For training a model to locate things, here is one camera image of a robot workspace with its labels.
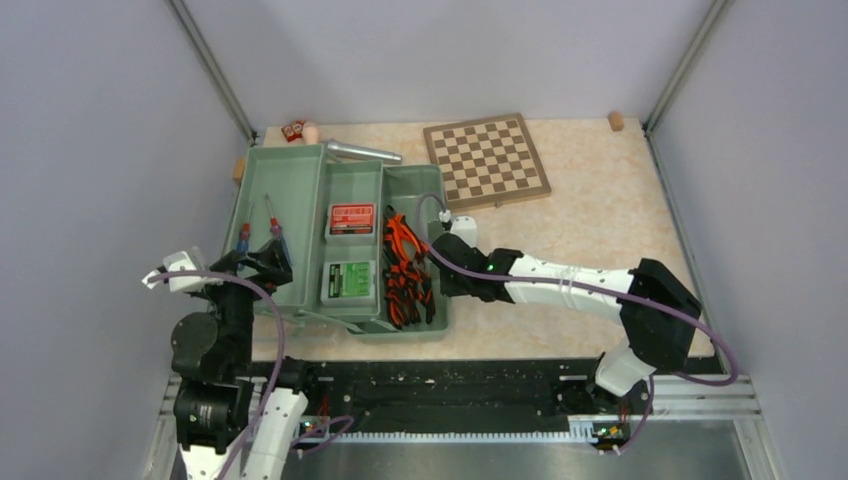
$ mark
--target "green tray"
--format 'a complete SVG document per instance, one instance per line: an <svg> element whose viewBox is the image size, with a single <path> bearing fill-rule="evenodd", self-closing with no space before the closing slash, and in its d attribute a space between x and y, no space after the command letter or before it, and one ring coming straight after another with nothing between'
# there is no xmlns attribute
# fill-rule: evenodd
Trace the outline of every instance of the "green tray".
<svg viewBox="0 0 848 480"><path fill-rule="evenodd" d="M302 147L254 147L248 150L244 177L226 245L235 249L247 209L253 202L250 218L250 249L256 250L271 239L270 216L265 194L271 197L274 214L283 227L283 236L292 257L292 282L272 295L284 315L294 315L313 308L317 302L320 281L320 254L316 237L322 235L322 213L318 211L319 193L324 191L326 169L323 145ZM239 272L249 277L255 272L246 268ZM257 313L268 313L264 302L257 302Z"/></svg>
<svg viewBox="0 0 848 480"><path fill-rule="evenodd" d="M322 196L319 210L322 212L322 234L316 240L319 257L322 259L318 268L323 269L326 262L367 262L375 261L377 271L375 272L375 283L377 285L377 303L373 306L363 307L326 307L319 304L309 312L300 312L303 315L333 317L345 323L370 322L372 318L379 318L381 300L383 298L383 282L379 280L381 267L380 260L380 234L383 229L383 216L377 215L376 231L378 234L371 245L330 245L327 243L323 228L326 226L327 211L330 205L335 203L373 203L377 209L382 205L383 193L383 162L345 162L327 164L327 181L325 193Z"/></svg>
<svg viewBox="0 0 848 480"><path fill-rule="evenodd" d="M383 207L391 205L398 213L406 215L407 223L416 235L420 235L420 228L415 221L415 206L418 197L428 192L434 192L441 197L442 201L445 200L444 181L438 166L410 165L383 169ZM429 219L428 238L436 238L444 232L438 221L438 213L439 208L435 201L429 200L424 204L423 215L424 218ZM451 324L451 301L450 298L439 293L441 282L438 268L429 260L426 261L426 268L433 279L433 293L436 300L436 315L433 317L433 323L427 325L422 322L418 325L409 325L403 330L396 330L394 327L385 328L385 325L391 325L384 311L379 319L376 319L377 321L358 324L362 333L354 331L351 333L356 335L357 339L368 343L420 342L443 338ZM421 318L424 318L425 312L420 305L419 313Z"/></svg>

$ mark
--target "metal rod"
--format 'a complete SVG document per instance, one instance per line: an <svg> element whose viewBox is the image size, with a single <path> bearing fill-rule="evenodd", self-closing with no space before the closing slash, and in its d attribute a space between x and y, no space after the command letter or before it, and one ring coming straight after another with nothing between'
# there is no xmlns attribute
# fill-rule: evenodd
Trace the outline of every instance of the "metal rod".
<svg viewBox="0 0 848 480"><path fill-rule="evenodd" d="M188 10L185 1L165 0L165 2L171 7L174 17L176 17L177 22L188 37L189 43L191 43L192 49L197 54L201 66L203 66L206 74L209 75L209 79L212 80L212 86L215 87L215 90L218 91L218 95L220 95L221 100L224 102L224 107L226 107L233 121L236 122L241 133L247 137L248 142L253 142L256 139L256 131L250 126L247 114L244 113L241 103L236 98L230 83L227 81L227 77L224 76L224 72L215 60L215 56L212 55L212 50L203 38L203 34L200 33L200 28L194 21L194 17L192 17L191 12Z"/></svg>
<svg viewBox="0 0 848 480"><path fill-rule="evenodd" d="M177 456L177 423L173 417L159 420L153 441L147 451L143 480L161 480L171 478L174 461Z"/></svg>
<svg viewBox="0 0 848 480"><path fill-rule="evenodd" d="M387 165L400 165L401 162L403 162L403 156L399 153L377 150L376 148L361 147L359 145L351 145L332 138L325 140L324 145L327 146L327 150L335 154L337 157L351 158L354 160L380 160Z"/></svg>
<svg viewBox="0 0 848 480"><path fill-rule="evenodd" d="M686 79L689 71L695 64L695 61L700 56L703 46L706 44L713 31L715 31L715 27L718 25L718 21L727 10L727 7L729 7L732 3L733 0L713 0L709 11L707 11L707 16L704 18L704 21L701 22L701 26L695 34L695 38L692 39L692 42L689 44L689 48L686 49L686 53L683 54L683 58L680 59L680 63L677 64L677 68L674 69L674 73L668 80L668 83L660 94L659 100L657 100L654 109L651 111L651 114L648 116L648 120L645 122L645 133L647 135L650 135L654 129L657 128L657 125L665 115L671 101L680 89L683 80Z"/></svg>
<svg viewBox="0 0 848 480"><path fill-rule="evenodd" d="M787 478L771 435L763 420L736 420L736 435L751 480L781 480Z"/></svg>

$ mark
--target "red label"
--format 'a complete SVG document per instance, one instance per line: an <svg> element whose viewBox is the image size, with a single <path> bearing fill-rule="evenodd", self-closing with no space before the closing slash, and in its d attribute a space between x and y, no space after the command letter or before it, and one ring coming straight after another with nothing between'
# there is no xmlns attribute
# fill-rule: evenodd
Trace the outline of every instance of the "red label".
<svg viewBox="0 0 848 480"><path fill-rule="evenodd" d="M374 204L333 205L330 211L330 235L374 233Z"/></svg>
<svg viewBox="0 0 848 480"><path fill-rule="evenodd" d="M286 137L286 140L293 142L298 138L302 138L304 123L306 123L305 120L297 120L283 127L281 130L283 131L283 135Z"/></svg>

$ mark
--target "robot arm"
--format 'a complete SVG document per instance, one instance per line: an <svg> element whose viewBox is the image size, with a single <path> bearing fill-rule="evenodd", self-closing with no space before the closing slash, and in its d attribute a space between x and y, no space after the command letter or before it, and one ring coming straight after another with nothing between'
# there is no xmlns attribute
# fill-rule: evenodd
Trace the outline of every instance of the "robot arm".
<svg viewBox="0 0 848 480"><path fill-rule="evenodd" d="M600 358L591 383L622 397L657 369L682 370L695 333L694 327L654 309L623 302L613 296L572 288L572 282L650 298L697 318L701 305L660 262L642 259L630 270L606 270L560 265L536 259L518 250L498 248L484 255L476 248L477 227L470 217L442 218L449 232L433 248L467 270L507 277L550 279L552 283L488 281L462 275L442 265L442 293L471 295L484 302L562 305L592 313L624 327L626 338Z"/></svg>
<svg viewBox="0 0 848 480"><path fill-rule="evenodd" d="M236 275L239 265L253 268L255 274L247 280L269 294L292 280L282 244L271 240L255 253L231 251L208 267L196 248L169 255L143 283L153 288L156 283L149 279L168 271L208 269ZM176 277L166 283L172 292L204 298L212 306L208 312L182 318L171 334L171 368L182 377L174 399L177 441L189 478L280 478L308 403L296 385L266 386L273 390L244 471L236 462L220 476L237 448L235 440L251 433L244 429L254 385L236 375L251 363L253 302L258 297L243 285L204 276Z"/></svg>

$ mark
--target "cable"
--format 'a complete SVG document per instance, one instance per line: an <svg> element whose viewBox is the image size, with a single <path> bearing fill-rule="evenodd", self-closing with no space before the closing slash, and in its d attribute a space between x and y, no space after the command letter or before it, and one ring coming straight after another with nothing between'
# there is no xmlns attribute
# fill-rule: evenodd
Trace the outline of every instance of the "cable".
<svg viewBox="0 0 848 480"><path fill-rule="evenodd" d="M274 369L271 371L271 376L268 377L268 385L276 385L277 377L280 375L280 368L283 364L283 350L286 343L286 331L283 328L283 315L280 313L280 310L277 308L277 304L274 303L274 299L271 298L271 295L268 294L265 290L262 290L259 285L248 281L244 278L239 278L235 275L230 275L228 273L221 272L212 272L209 270L182 270L179 272L165 272L160 273L159 275L153 276L147 280L148 283L155 283L161 280L167 280L169 278L175 277L210 277L217 278L223 280L225 282L235 283L241 285L242 287L249 288L253 290L254 293L259 295L259 298L264 300L271 307L271 311L274 312L274 317L277 320L277 359L274 360ZM262 412L265 411L265 405L268 404L268 399L271 397L271 392L273 392L273 388L266 388L265 393L262 394L262 398L259 399L259 408L254 412L253 416L250 417L250 421L247 423L247 427L241 432L238 438L232 443L232 450L230 451L230 455L227 457L227 460L224 462L224 465L221 467L221 472L218 473L218 480L224 478L224 475L230 469L230 467L235 463L236 459L239 456L239 452L241 452L242 448L244 448L244 444L247 443L247 438L250 436L248 432L251 432L257 425L259 425L259 420L262 417Z"/></svg>
<svg viewBox="0 0 848 480"><path fill-rule="evenodd" d="M625 423L627 423L627 417L627 402L621 402L621 405L619 405L618 408L618 423L620 425L624 425Z"/></svg>
<svg viewBox="0 0 848 480"><path fill-rule="evenodd" d="M645 412L642 414L642 418L639 419L639 423L636 424L636 428L633 430L633 433L630 434L630 438L624 442L624 445L618 447L613 450L616 454L621 455L626 452L633 442L639 437L642 433L642 429L645 427L645 423L648 422L648 415L651 414L651 409L654 407L654 376L648 376L648 400L645 401Z"/></svg>
<svg viewBox="0 0 848 480"><path fill-rule="evenodd" d="M319 443L318 445L316 445L312 448L306 449L306 450L300 449L300 448L294 448L295 445L302 442L304 439L314 437L318 434L318 432L323 432L324 430L329 429L331 426L333 426L333 425L335 425L339 422L347 422L347 423L341 429L339 429L338 432L332 434L330 436L330 438L324 440L323 442ZM321 425L315 427L314 429L304 433L303 435L295 438L294 440L292 440L292 443L291 443L292 449L291 450L293 452L303 452L304 454L315 453L315 452L321 451L321 450L327 448L333 440L339 438L342 434L344 434L345 432L350 430L350 427L353 426L353 422L354 422L354 418L351 417L350 415L340 415L338 417L335 417L335 418L333 418L333 419L331 419L327 422L322 423Z"/></svg>
<svg viewBox="0 0 848 480"><path fill-rule="evenodd" d="M451 270L453 270L457 273L460 273L460 274L465 275L467 277L476 278L476 279L479 279L479 280L487 280L487 281L494 281L494 282L536 282L536 283L548 283L548 284L553 284L553 285L559 285L560 287L563 286L562 279L543 278L543 277L510 277L510 276L507 276L507 275L493 275L493 274L490 274L490 273L478 273L478 272L474 272L474 271L462 268L459 265L455 265L455 264L451 263L448 259L443 257L442 254L440 254L439 252L437 252L433 248L433 246L430 244L429 238L427 237L427 225L424 223L423 215L421 215L421 212L422 212L421 207L424 205L424 201L427 200L428 198L432 198L432 199L436 200L439 203L439 207L441 208L441 211L446 210L445 204L442 202L442 199L438 197L438 195L436 195L435 193L425 193L424 195L421 195L420 197L418 197L418 203L417 203L416 208L415 208L415 215L416 215L416 220L417 220L416 224L418 225L418 228L420 230L420 232L419 232L420 240L427 246L427 248L430 251L430 254L433 255L434 257L436 257L436 259L439 260L439 262L441 262L442 265L450 268ZM723 351L725 357L727 357L727 363L729 364L728 367L729 367L729 370L730 370L730 372L728 373L728 377L726 379L715 380L715 381L703 380L703 379L693 377L693 376L686 374L686 373L683 373L683 372L673 372L674 375L677 375L678 377L680 377L684 380L690 381L692 383L697 383L697 384L701 384L701 385L709 385L709 386L712 386L712 387L724 387L724 386L727 386L727 385L732 385L734 382L736 382L736 379L739 378L739 362L736 359L736 355L730 349L730 346L724 341L723 338L721 338L711 328L709 328L708 326L699 322L697 318L694 318L694 317L692 317L692 316L690 316L690 315L688 315L684 312L681 312L677 309L671 308L668 305L663 305L662 303L655 302L655 301L650 300L648 298L643 298L643 297L639 297L639 296L636 296L636 295L632 295L630 293L618 292L618 291L615 291L615 290L610 290L608 288L598 287L598 286L595 286L595 285L590 285L588 283L575 282L575 281L569 281L568 287L569 288L581 288L583 290L588 290L590 292L600 293L601 295L609 295L611 297L618 298L619 300L637 303L639 305L643 305L645 307L652 308L654 310L665 313L667 315L671 315L671 316L689 324L690 326L692 326L692 327L700 330L704 334L706 334L710 338L710 340L712 340L716 345L718 345L719 349L721 351Z"/></svg>

